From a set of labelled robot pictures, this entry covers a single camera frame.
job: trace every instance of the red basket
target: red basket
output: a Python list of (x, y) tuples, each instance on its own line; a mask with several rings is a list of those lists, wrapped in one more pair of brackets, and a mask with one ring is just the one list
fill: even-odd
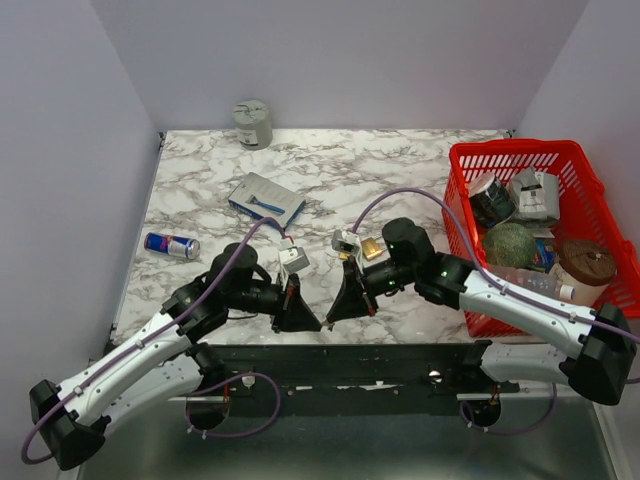
[[(628, 319), (640, 317), (640, 265), (635, 249), (620, 234), (604, 200), (604, 185), (596, 177), (580, 145), (568, 140), (531, 139), (459, 143), (453, 146), (449, 158), (451, 173), (444, 199), (466, 229), (476, 255), (484, 265), (486, 256), (471, 212), (467, 184), (487, 171), (495, 172), (506, 184), (521, 170), (535, 167), (560, 179), (562, 216), (553, 229), (557, 241), (589, 239), (607, 247), (616, 259), (618, 274), (599, 298), (596, 308), (603, 302), (609, 302), (621, 308)], [(451, 253), (470, 258), (453, 221), (444, 212), (443, 217)], [(486, 315), (469, 312), (464, 315), (472, 337), (523, 333)]]

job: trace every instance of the clear water bottle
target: clear water bottle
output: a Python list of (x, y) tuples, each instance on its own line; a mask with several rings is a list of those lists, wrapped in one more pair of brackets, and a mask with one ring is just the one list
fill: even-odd
[(575, 296), (575, 288), (546, 273), (496, 265), (489, 265), (489, 271), (509, 283), (561, 302), (571, 303)]

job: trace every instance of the white bottle cap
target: white bottle cap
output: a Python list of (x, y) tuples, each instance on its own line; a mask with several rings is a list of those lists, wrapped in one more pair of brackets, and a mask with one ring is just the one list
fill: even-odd
[(576, 289), (571, 285), (562, 285), (560, 287), (560, 300), (563, 302), (571, 302), (576, 295)]

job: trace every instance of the gray cylinder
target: gray cylinder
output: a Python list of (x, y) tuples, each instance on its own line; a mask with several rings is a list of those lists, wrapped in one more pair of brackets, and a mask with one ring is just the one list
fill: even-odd
[(247, 150), (266, 148), (273, 139), (269, 108), (259, 100), (239, 103), (233, 109), (238, 141)]

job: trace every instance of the jar with brown lid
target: jar with brown lid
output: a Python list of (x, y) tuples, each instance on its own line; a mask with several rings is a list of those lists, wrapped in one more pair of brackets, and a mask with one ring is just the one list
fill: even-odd
[(611, 252), (590, 240), (567, 240), (558, 259), (549, 274), (576, 289), (572, 301), (576, 305), (592, 306), (616, 276)]

